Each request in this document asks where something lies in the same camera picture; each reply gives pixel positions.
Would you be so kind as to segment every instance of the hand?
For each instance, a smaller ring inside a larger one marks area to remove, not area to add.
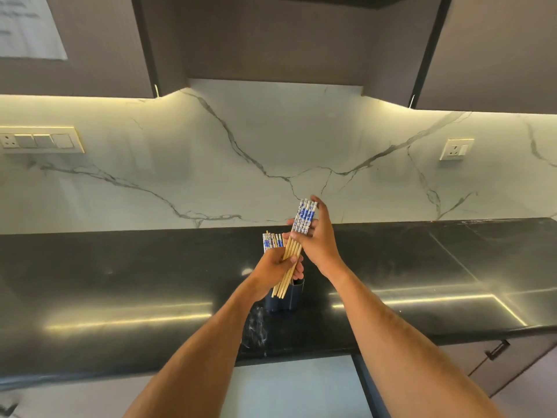
[[[282,260],[286,248],[271,248],[267,250],[251,272],[245,283],[250,286],[254,300],[261,300],[269,290],[277,285],[284,274],[296,263],[296,256]],[[303,279],[303,257],[300,256],[293,279]]]
[[[331,276],[345,267],[345,265],[337,249],[335,233],[332,230],[327,206],[315,195],[311,196],[311,200],[318,202],[319,219],[315,218],[311,221],[310,230],[307,235],[291,232],[290,236],[302,245],[311,262],[317,266],[321,274],[330,280]],[[294,219],[289,219],[288,223],[290,225],[293,224]]]

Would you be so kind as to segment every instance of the person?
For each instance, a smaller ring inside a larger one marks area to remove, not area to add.
[[[329,212],[317,197],[319,218],[298,241],[328,278],[346,315],[369,373],[392,418],[501,417],[491,400],[427,337],[381,302],[344,264]],[[296,258],[269,249],[224,306],[170,358],[131,404],[124,418],[219,417],[254,302],[274,287]],[[303,277],[301,263],[295,278]]]

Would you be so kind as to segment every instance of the person's right hand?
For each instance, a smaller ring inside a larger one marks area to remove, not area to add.
[[[335,233],[332,230],[327,206],[315,195],[311,196],[311,200],[318,202],[319,219],[312,220],[307,235],[290,232],[290,236],[302,245],[306,255],[321,271],[321,274],[330,279],[333,274],[337,273],[345,265],[337,249]]]

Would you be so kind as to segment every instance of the bundle of chopsticks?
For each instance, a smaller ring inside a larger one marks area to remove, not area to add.
[[[294,224],[292,225],[292,231],[297,233],[303,233],[307,235],[310,230],[311,220],[315,215],[315,210],[317,209],[317,202],[310,201],[309,199],[303,199],[298,207],[298,212],[294,218]],[[282,235],[275,235],[273,233],[263,234],[263,249],[266,251],[269,248],[284,246],[282,243]],[[302,252],[302,246],[296,242],[294,239],[289,237],[288,243],[286,244],[286,250],[282,257],[283,260],[290,258],[295,255],[296,258],[300,258],[300,253]],[[292,275],[296,269],[296,264],[294,264],[282,277],[282,281],[273,288],[273,293],[271,297],[278,296],[284,299],[286,291],[292,280]]]

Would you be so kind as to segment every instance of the forearm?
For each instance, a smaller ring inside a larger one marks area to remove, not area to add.
[[[124,418],[218,417],[252,304],[244,282],[151,379]]]
[[[499,417],[487,396],[347,267],[328,276],[393,418]]]

